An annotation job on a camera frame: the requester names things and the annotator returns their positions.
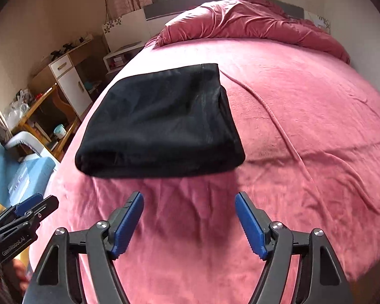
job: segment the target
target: wrinkle in bedsheet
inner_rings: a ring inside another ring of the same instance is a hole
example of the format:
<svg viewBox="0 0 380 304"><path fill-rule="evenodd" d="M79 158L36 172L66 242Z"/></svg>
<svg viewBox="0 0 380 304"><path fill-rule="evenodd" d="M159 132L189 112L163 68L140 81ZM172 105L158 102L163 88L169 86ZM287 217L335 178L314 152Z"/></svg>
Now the wrinkle in bedsheet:
<svg viewBox="0 0 380 304"><path fill-rule="evenodd" d="M75 168L74 155L106 89L51 184L60 206L37 231L32 266L57 227L88 228L122 206L132 191L141 191L143 215L127 252L115 261L131 303L247 303L264 263L252 253L235 215L235 194L246 191L256 207L290 229L323 228L349 281L358 280L380 260L380 94L328 54L247 39L151 44L110 86L130 75L201 63L218 63L261 97L310 178L264 107L224 75L220 82L246 153L239 168L173 179L88 177ZM84 256L81 270L88 303L94 304ZM296 271L294 259L282 303L290 302Z"/></svg>

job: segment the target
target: drawer handle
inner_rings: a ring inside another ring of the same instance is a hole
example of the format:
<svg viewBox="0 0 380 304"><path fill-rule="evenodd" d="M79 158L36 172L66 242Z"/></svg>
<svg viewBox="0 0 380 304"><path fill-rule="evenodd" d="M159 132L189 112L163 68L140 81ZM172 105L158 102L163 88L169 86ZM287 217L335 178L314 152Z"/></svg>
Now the drawer handle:
<svg viewBox="0 0 380 304"><path fill-rule="evenodd" d="M58 71L60 71L62 68L66 66L67 62L64 62L61 66L58 67Z"/></svg>
<svg viewBox="0 0 380 304"><path fill-rule="evenodd" d="M83 86L82 86L82 84L80 83L80 81L79 81L79 88L80 88L80 90L81 90L82 92L85 92L85 88L83 88Z"/></svg>

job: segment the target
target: blue gripper pad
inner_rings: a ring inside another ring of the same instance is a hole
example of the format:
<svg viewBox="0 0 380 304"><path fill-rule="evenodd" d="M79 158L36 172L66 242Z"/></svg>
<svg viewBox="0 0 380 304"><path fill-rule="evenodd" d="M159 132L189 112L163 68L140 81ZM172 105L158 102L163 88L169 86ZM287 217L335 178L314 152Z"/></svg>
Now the blue gripper pad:
<svg viewBox="0 0 380 304"><path fill-rule="evenodd" d="M235 209L252 251L260 259L266 259L268 251L264 246L264 233L240 194L235 196Z"/></svg>
<svg viewBox="0 0 380 304"><path fill-rule="evenodd" d="M42 200L44 200L44 197L39 193L30 196L27 200L24 200L17 205L15 208L15 214L18 217L24 216L26 212L30 211Z"/></svg>
<svg viewBox="0 0 380 304"><path fill-rule="evenodd" d="M138 195L132 203L129 201L130 200L128 200L124 206L124 208L128 208L128 211L120 223L120 226L117 228L114 236L114 246L110 250L112 259L117 259L119 255L125 253L127 250L128 244L131 241L135 227L137 227L143 211L144 201L142 193L138 192Z"/></svg>

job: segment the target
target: folded black garment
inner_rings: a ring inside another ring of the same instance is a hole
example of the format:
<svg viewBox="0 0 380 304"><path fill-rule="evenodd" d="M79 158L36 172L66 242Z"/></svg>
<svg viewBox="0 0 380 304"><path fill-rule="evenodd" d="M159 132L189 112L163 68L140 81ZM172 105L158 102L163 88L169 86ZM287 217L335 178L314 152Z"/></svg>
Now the folded black garment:
<svg viewBox="0 0 380 304"><path fill-rule="evenodd" d="M184 177L245 160L217 64L119 80L89 120L76 167L102 178Z"/></svg>

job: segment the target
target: pink blanket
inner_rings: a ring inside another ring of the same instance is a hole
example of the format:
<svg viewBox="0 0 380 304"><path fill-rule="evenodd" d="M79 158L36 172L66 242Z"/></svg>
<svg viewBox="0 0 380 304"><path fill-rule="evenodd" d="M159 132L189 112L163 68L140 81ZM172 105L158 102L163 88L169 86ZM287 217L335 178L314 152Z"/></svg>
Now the pink blanket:
<svg viewBox="0 0 380 304"><path fill-rule="evenodd" d="M141 191L144 213L115 261L131 303L247 303L263 262L235 214L235 194L246 191L272 220L298 231L323 228L347 278L357 280L380 259L380 94L329 54L257 39L150 45L110 86L134 74L200 63L218 63L223 72L246 161L232 172L180 179L80 173L74 155L106 89L51 184L60 206L38 229L32 266L57 227L86 229ZM291 298L296 263L283 300ZM82 275L88 302L96 303L84 255Z"/></svg>

